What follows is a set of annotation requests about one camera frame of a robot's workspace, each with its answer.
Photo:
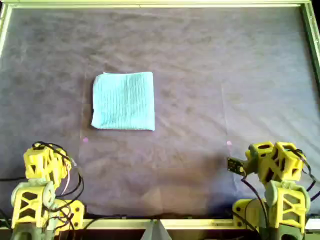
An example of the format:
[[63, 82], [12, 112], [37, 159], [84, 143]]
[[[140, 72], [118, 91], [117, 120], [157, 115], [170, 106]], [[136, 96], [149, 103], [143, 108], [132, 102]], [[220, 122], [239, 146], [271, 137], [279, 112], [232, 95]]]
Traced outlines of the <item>yellow right gripper body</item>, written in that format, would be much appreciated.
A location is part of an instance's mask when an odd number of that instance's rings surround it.
[[272, 179], [274, 176], [274, 171], [271, 168], [273, 148], [274, 145], [270, 141], [251, 145], [251, 156], [256, 165], [255, 173], [259, 179]]

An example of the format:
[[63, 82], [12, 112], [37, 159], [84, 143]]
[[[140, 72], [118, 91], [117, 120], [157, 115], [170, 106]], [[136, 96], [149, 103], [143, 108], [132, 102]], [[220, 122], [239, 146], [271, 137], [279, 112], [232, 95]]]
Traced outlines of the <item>yellow left gripper body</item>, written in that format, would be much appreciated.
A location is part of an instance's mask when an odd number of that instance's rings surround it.
[[51, 172], [49, 173], [50, 180], [54, 187], [59, 187], [63, 179], [67, 178], [67, 183], [70, 181], [70, 171], [72, 164], [62, 149], [55, 149], [50, 155]]

